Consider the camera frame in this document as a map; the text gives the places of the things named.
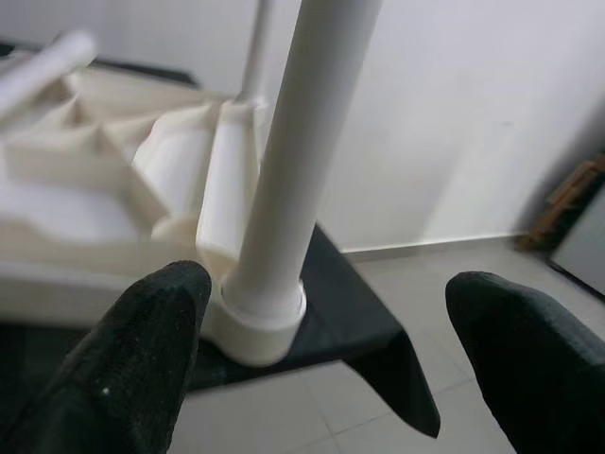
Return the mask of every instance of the white cylinder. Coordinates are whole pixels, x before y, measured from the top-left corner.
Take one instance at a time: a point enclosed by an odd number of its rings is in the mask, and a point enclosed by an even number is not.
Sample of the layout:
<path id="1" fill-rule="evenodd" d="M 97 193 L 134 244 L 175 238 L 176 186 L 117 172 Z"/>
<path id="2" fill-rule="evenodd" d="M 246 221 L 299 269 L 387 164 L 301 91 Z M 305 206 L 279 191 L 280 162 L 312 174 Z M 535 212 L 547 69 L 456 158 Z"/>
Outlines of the white cylinder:
<path id="1" fill-rule="evenodd" d="M 300 323 L 304 257 L 380 5 L 302 2 L 240 260 L 223 283 L 242 318 Z"/>
<path id="2" fill-rule="evenodd" d="M 96 57 L 95 41 L 84 31 L 72 31 L 9 70 L 0 78 L 0 118 L 45 87 Z"/>
<path id="3" fill-rule="evenodd" d="M 242 90 L 237 96 L 238 101 L 257 104 L 264 102 L 268 70 L 268 38 L 270 25 L 275 16 L 275 5 L 275 0 L 259 0 L 258 2 Z"/>

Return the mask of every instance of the cream plastic structure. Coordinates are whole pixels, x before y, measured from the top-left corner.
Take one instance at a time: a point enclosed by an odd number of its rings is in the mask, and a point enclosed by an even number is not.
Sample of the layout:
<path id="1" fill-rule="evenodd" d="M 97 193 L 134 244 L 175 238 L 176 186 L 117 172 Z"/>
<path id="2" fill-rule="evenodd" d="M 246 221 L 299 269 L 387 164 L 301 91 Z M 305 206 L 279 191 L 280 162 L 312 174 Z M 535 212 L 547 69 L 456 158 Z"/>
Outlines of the cream plastic structure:
<path id="1" fill-rule="evenodd" d="M 302 1 L 259 173 L 274 3 L 259 3 L 234 98 L 81 69 L 95 56 L 83 32 L 0 61 L 0 318 L 90 325 L 111 303 L 91 303 L 91 282 L 119 294 L 193 259 L 214 281 L 201 335 L 250 366 L 287 353 L 306 309 L 300 274 L 321 190 L 381 2 Z M 24 279 L 35 285 L 15 285 Z"/>

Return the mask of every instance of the gray floor tile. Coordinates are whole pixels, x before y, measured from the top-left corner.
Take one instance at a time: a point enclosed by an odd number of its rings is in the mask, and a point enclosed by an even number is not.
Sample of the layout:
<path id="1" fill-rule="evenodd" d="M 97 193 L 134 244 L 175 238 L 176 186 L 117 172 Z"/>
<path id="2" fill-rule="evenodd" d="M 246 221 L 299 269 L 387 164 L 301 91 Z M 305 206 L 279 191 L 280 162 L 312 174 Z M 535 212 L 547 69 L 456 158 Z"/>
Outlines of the gray floor tile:
<path id="1" fill-rule="evenodd" d="M 299 375 L 188 396 L 170 454 L 283 454 L 330 435 Z"/>
<path id="2" fill-rule="evenodd" d="M 288 454 L 340 454 L 333 438 L 322 440 Z"/>
<path id="3" fill-rule="evenodd" d="M 390 411 L 372 387 L 341 362 L 305 371 L 302 378 L 332 433 Z"/>
<path id="4" fill-rule="evenodd" d="M 442 416 L 437 440 L 407 426 L 394 414 L 382 416 L 335 437 L 342 454 L 510 454 L 512 446 L 499 429 L 474 382 L 437 394 Z"/>

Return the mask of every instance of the black fabric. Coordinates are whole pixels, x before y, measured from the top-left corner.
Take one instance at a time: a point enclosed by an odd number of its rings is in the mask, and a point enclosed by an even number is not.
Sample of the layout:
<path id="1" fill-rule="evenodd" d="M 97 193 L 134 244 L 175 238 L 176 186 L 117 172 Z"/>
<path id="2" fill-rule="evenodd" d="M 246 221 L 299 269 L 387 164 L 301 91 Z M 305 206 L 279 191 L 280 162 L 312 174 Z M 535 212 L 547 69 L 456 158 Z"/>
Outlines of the black fabric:
<path id="1" fill-rule="evenodd" d="M 175 75 L 141 66 L 130 69 L 195 85 L 184 73 Z M 366 379 L 404 421 L 422 433 L 436 437 L 440 416 L 404 328 L 318 227 L 304 261 L 302 280 L 307 312 L 286 358 L 267 368 L 252 369 L 226 359 L 211 343 L 201 340 L 189 390 L 203 391 L 343 360 Z M 25 343 L 16 348 L 22 348 L 22 355 L 27 357 L 27 366 L 21 373 L 20 394 L 5 393 L 6 406 L 10 408 L 7 412 L 18 409 L 23 395 L 32 394 L 43 378 L 58 367 L 61 355 L 85 335 L 83 330 L 8 323 L 0 324 L 0 339 L 3 332 L 11 333 L 15 341 Z M 50 355 L 42 349 L 44 343 L 54 346 Z M 0 378 L 7 369 L 10 366 L 3 363 L 0 352 Z"/>
<path id="2" fill-rule="evenodd" d="M 447 310 L 494 417 L 519 453 L 605 452 L 605 343 L 551 297 L 486 272 Z"/>
<path id="3" fill-rule="evenodd" d="M 195 262 L 132 285 L 8 424 L 0 452 L 166 452 L 211 288 Z"/>

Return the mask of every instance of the grout line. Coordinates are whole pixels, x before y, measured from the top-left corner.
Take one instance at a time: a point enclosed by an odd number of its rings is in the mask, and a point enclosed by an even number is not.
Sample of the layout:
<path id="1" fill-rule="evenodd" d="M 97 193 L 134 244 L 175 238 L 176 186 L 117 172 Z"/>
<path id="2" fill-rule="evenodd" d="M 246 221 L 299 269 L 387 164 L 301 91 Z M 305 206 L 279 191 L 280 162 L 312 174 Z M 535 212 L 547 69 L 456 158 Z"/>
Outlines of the grout line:
<path id="1" fill-rule="evenodd" d="M 437 391 L 436 393 L 433 393 L 433 397 L 437 397 L 439 394 L 441 393 L 445 393 L 446 391 L 452 391 L 453 389 L 460 387 L 460 386 L 465 386 L 468 385 L 469 383 L 476 381 L 474 378 L 467 378 L 464 381 L 460 381 L 459 383 L 454 383 L 453 385 L 450 385 L 446 388 L 443 388 L 442 390 Z"/>
<path id="2" fill-rule="evenodd" d="M 349 428 L 344 428 L 343 430 L 339 430 L 337 432 L 334 432 L 332 435 L 333 435 L 333 437 L 335 437 L 337 435 L 340 435 L 341 433 L 348 432 L 349 430 L 353 430 L 354 428 L 359 428 L 359 427 L 361 427 L 361 426 L 363 426 L 365 424 L 368 424 L 368 423 L 371 423 L 372 421 L 375 421 L 378 418 L 383 418 L 383 417 L 389 416 L 391 414 L 397 416 L 397 414 L 395 414 L 395 412 L 393 410 L 389 409 L 389 411 L 387 411 L 386 413 L 380 414 L 378 416 L 373 416 L 372 418 L 364 421 L 363 423 L 358 423 L 358 424 L 355 424 L 354 426 L 350 426 Z"/>

